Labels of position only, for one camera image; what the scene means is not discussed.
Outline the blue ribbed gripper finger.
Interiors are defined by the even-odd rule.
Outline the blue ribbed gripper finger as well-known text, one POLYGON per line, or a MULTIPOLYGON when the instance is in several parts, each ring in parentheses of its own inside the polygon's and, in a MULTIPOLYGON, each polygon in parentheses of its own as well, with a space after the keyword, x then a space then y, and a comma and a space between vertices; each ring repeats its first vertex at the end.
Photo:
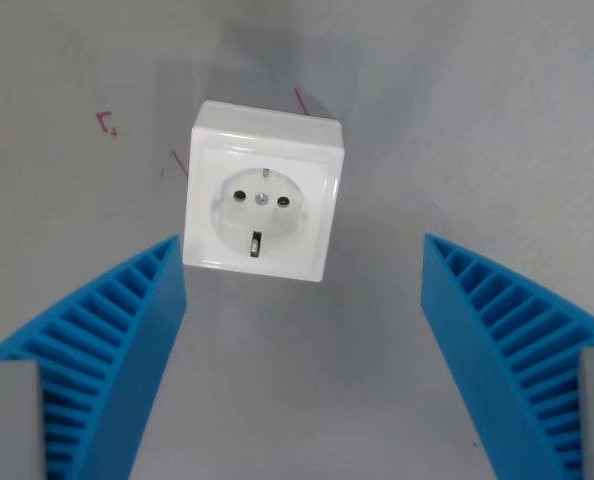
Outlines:
POLYGON ((500 479, 581 479, 578 364, 594 317, 427 234, 421 307, 500 479))
POLYGON ((185 311, 172 236, 0 342, 0 361, 39 368, 47 478, 129 477, 185 311))

